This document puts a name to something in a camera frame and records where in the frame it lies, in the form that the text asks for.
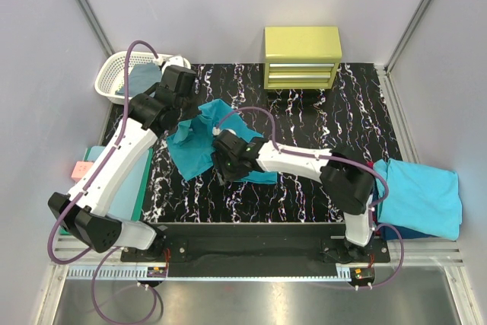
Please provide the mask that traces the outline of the teal t shirt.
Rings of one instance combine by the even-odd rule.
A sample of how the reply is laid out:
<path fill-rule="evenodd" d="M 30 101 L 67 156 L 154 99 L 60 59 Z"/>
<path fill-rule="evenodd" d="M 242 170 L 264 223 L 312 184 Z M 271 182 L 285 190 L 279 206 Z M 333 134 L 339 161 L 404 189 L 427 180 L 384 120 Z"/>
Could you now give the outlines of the teal t shirt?
<path fill-rule="evenodd" d="M 178 123 L 177 130 L 167 137 L 167 149 L 172 161 L 184 180 L 206 172 L 214 167 L 212 153 L 213 129 L 223 122 L 224 129 L 233 130 L 246 142 L 261 137 L 258 132 L 247 127 L 242 118 L 234 114 L 224 119 L 232 108 L 221 99 L 212 100 L 199 106 L 200 114 L 191 120 Z"/>

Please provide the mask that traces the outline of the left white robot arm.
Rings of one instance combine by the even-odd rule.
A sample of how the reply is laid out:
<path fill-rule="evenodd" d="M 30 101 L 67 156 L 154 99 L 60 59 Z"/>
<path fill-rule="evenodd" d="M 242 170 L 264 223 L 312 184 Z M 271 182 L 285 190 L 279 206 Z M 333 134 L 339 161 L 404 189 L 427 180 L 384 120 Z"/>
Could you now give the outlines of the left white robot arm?
<path fill-rule="evenodd" d="M 127 117 L 86 175 L 66 194 L 54 193 L 48 206 L 61 227 L 90 249 L 135 248 L 149 261 L 164 253 L 151 225 L 110 213 L 119 188 L 140 157 L 195 108 L 196 73 L 169 65 L 160 82 L 132 97 Z"/>

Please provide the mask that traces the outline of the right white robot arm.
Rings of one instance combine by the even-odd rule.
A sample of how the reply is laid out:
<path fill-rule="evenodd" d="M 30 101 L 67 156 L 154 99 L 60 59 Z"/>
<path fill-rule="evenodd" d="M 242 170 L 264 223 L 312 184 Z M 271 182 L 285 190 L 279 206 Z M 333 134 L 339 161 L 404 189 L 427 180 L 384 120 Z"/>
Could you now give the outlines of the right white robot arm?
<path fill-rule="evenodd" d="M 349 160 L 345 150 L 292 147 L 260 137 L 246 142 L 231 129 L 214 128 L 212 134 L 212 161 L 222 183 L 252 172 L 292 174 L 321 183 L 344 214 L 348 257 L 359 262 L 371 255 L 375 178 L 368 166 Z"/>

